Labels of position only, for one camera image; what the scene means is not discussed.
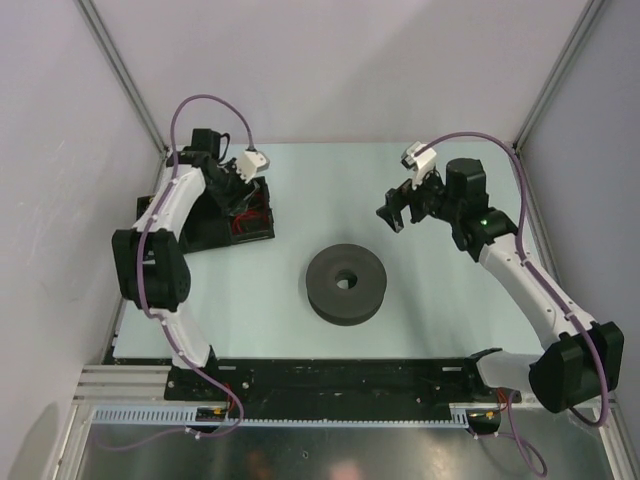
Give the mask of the dark grey perforated spool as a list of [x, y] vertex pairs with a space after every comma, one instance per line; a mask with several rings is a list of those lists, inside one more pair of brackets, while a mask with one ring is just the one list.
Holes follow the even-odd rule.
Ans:
[[381, 260], [356, 244], [336, 244], [317, 253], [305, 275], [309, 304], [323, 320], [349, 327], [371, 319], [387, 288]]

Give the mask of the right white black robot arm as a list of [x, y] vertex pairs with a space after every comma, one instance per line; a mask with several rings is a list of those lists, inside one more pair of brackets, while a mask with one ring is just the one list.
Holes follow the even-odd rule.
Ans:
[[489, 349], [470, 356], [461, 376], [463, 393], [484, 401], [497, 387], [529, 392], [559, 413], [616, 389], [624, 335], [580, 308], [524, 248], [509, 216], [489, 204], [486, 173], [477, 159], [457, 158], [439, 173], [434, 160], [405, 158], [411, 176], [388, 190], [377, 210], [395, 232], [408, 209], [413, 223], [425, 217], [450, 225], [457, 248], [488, 271], [507, 291], [536, 333], [540, 356]]

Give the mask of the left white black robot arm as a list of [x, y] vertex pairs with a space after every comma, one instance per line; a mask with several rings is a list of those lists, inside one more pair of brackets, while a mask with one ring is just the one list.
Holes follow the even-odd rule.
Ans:
[[204, 195], [223, 214], [243, 212], [259, 187], [257, 174], [269, 166], [253, 145], [226, 163], [220, 161], [223, 137], [210, 129], [196, 129], [190, 145], [173, 148], [165, 163], [167, 177], [150, 205], [131, 228], [115, 231], [111, 239], [122, 296], [160, 324], [174, 365], [192, 368], [187, 389], [202, 400], [219, 392], [221, 376], [206, 366], [212, 347], [188, 307], [191, 274], [180, 236]]

